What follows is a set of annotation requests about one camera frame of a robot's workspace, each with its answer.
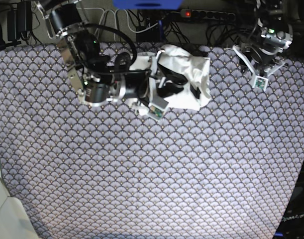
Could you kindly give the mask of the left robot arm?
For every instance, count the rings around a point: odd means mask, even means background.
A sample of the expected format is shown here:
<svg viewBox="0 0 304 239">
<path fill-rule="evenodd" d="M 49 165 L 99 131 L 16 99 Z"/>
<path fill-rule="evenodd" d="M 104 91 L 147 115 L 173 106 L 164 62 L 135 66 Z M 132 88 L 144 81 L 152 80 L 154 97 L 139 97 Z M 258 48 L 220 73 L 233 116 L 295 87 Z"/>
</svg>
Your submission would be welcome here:
<svg viewBox="0 0 304 239">
<path fill-rule="evenodd" d="M 293 29 L 286 21 L 281 0 L 255 0 L 246 12 L 248 17 L 238 12 L 234 18 L 227 13 L 207 12 L 215 23 L 207 25 L 203 36 L 209 46 L 233 43 L 241 71 L 250 73 L 251 87 L 264 91 L 270 76 L 285 64 L 276 56 L 289 49 Z"/>
</svg>

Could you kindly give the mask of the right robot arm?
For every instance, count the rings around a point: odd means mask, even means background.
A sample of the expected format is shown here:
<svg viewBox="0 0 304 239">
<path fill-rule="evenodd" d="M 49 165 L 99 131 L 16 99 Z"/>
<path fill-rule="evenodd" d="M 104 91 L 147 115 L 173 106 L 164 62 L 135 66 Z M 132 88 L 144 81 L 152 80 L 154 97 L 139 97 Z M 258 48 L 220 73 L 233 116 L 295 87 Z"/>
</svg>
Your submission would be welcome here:
<svg viewBox="0 0 304 239">
<path fill-rule="evenodd" d="M 58 39 L 68 77 L 81 104 L 99 107 L 105 102 L 125 100 L 132 109 L 165 109 L 166 98 L 182 92 L 187 84 L 186 77 L 159 65 L 164 50 L 139 55 L 126 34 L 90 23 L 75 1 L 38 0 L 36 6 L 49 37 Z M 130 51 L 118 53 L 115 58 L 101 53 L 97 30 L 118 35 Z"/>
</svg>

